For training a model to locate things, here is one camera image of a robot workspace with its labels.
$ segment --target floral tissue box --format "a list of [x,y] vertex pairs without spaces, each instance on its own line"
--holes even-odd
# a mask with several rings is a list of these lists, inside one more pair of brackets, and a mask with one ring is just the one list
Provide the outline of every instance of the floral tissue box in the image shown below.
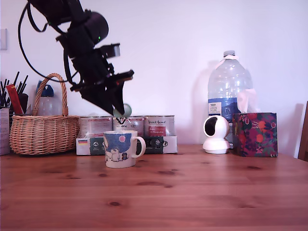
[[241,156],[277,157],[276,113],[233,115],[233,148]]

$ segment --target mug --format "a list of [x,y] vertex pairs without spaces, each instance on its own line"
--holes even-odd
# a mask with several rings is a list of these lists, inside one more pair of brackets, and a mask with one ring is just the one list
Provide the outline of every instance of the mug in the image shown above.
[[[137,136],[137,131],[106,131],[104,135],[105,161],[107,167],[123,168],[136,164],[136,158],[145,152],[145,141]],[[136,155],[137,140],[141,143],[141,152]]]

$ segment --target box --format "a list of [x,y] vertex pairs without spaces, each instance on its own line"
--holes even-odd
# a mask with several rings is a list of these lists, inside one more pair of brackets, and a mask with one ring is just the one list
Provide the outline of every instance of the box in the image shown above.
[[233,115],[233,148],[238,155],[277,157],[276,113]]
[[0,109],[0,155],[9,154],[10,149],[10,125],[9,109]]
[[[144,154],[168,154],[177,153],[177,137],[176,136],[154,136],[143,137],[146,145]],[[137,142],[137,153],[141,151],[141,143]]]
[[[167,154],[177,153],[177,137],[176,136],[155,136],[144,137],[146,144],[145,154]],[[76,139],[77,155],[105,155],[104,138],[84,138]],[[141,143],[137,142],[137,154],[141,151]]]
[[77,155],[105,155],[103,145],[104,138],[84,138],[76,139],[76,154]]

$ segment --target wall socket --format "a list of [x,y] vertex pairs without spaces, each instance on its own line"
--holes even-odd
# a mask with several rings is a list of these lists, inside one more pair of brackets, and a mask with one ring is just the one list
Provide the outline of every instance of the wall socket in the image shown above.
[[0,29],[0,50],[6,51],[7,48],[8,29]]

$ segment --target bottle label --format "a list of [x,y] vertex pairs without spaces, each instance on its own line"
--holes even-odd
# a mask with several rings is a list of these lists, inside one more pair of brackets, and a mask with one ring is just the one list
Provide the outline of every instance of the bottle label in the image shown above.
[[237,108],[237,98],[216,98],[208,100],[208,116],[222,116],[232,123],[234,113],[240,113]]

